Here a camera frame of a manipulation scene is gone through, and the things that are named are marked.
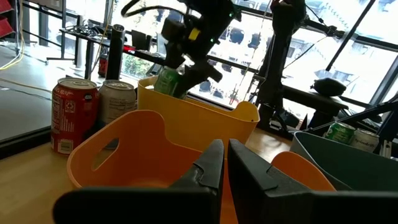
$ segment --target floor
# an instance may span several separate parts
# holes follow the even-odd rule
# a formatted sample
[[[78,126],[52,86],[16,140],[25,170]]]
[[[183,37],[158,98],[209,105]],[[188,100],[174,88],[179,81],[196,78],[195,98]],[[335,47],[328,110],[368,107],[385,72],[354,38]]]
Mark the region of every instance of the floor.
[[[7,64],[15,57],[11,47],[0,46],[0,65]],[[51,60],[47,57],[59,57],[59,51],[43,46],[27,46],[23,59],[7,70],[0,70],[0,142],[21,134],[51,125],[51,94],[4,82],[20,83],[51,91],[60,78],[66,75],[84,77],[83,71],[76,71],[72,61]],[[104,78],[93,72],[92,81],[101,85]],[[137,86],[137,80],[122,77],[122,80]]]

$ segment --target glass window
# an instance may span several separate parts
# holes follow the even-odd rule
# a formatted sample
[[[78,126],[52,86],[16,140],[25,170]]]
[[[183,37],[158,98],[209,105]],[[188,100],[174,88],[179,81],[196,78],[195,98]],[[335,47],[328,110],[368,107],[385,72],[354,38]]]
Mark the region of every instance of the glass window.
[[[305,0],[307,6],[320,18],[326,25],[336,26],[338,30],[347,31],[352,28],[363,12],[369,0]],[[317,17],[311,10],[306,8],[309,18],[317,21]]]
[[[347,46],[331,71],[347,86],[343,96],[369,103],[397,53],[363,44]]]
[[[257,9],[260,11],[267,10],[268,12],[271,12],[269,9],[269,3],[271,2],[270,0],[232,0],[232,2],[239,6]]]
[[[211,62],[223,74],[223,79],[217,83],[211,78],[190,90],[190,93],[204,97],[222,105],[235,108],[239,102],[247,98],[253,73],[242,75],[242,70],[219,62]]]
[[[97,22],[104,21],[106,0],[67,0],[67,10]]]
[[[316,42],[316,38],[319,38],[312,34],[313,39],[311,40],[310,33],[305,34],[299,31],[293,36],[290,45],[295,48],[295,52],[291,58],[288,55],[286,64],[295,60],[298,55],[301,55],[305,49]],[[343,96],[369,103],[397,53],[350,41],[330,72],[323,72],[339,45],[340,42],[332,38],[326,38],[315,44],[303,57],[284,70],[284,75],[287,77],[283,80],[284,84],[308,90],[314,80],[330,77],[347,86]]]
[[[209,54],[242,65],[258,68],[274,35],[272,21],[242,14],[242,21],[233,20]]]
[[[378,0],[358,27],[358,34],[398,44],[398,30],[388,21],[398,19],[398,1]]]
[[[77,23],[77,19],[67,16],[67,23],[65,27],[75,26]],[[58,44],[61,44],[62,33],[60,29],[62,28],[62,20],[57,19],[55,17],[49,16],[49,40],[54,41]],[[65,51],[70,54],[75,54],[75,43],[76,37],[66,34],[65,35]]]
[[[154,63],[132,55],[123,54],[122,71],[138,80],[147,78],[147,72]]]
[[[121,10],[129,1],[130,0],[115,1],[112,24],[121,24],[126,30],[134,29],[155,37],[156,33],[160,33],[162,31],[163,23],[166,18],[169,17],[178,21],[182,20],[182,16],[177,12],[170,12],[169,10],[163,9],[146,11],[132,17],[123,18],[121,15]],[[141,0],[129,11],[156,5],[172,7],[182,12],[187,10],[187,7],[184,5],[184,3],[180,3],[176,0]]]

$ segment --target wooden table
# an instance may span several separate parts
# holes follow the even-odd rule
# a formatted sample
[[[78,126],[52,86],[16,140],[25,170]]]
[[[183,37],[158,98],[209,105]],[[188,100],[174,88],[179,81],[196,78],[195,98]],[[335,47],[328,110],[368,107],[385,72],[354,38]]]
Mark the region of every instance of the wooden table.
[[[290,141],[256,129],[246,146],[270,162]],[[49,143],[1,160],[0,223],[53,223],[56,199],[72,190],[66,167]]]

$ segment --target green bottle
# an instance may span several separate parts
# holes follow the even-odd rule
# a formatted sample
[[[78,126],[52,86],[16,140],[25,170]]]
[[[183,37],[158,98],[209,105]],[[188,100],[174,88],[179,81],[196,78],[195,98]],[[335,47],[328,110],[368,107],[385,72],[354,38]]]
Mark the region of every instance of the green bottle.
[[[174,89],[181,79],[176,69],[164,66],[159,72],[154,90],[169,96],[173,96]]]

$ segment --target green foliage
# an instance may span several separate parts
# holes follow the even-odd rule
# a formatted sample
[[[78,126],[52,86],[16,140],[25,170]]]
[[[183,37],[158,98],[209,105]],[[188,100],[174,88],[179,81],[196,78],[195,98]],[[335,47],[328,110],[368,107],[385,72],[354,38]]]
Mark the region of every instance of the green foliage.
[[[146,73],[153,65],[152,62],[148,62],[141,58],[134,57],[132,55],[123,54],[123,65],[122,72],[132,75],[137,78],[146,78]]]

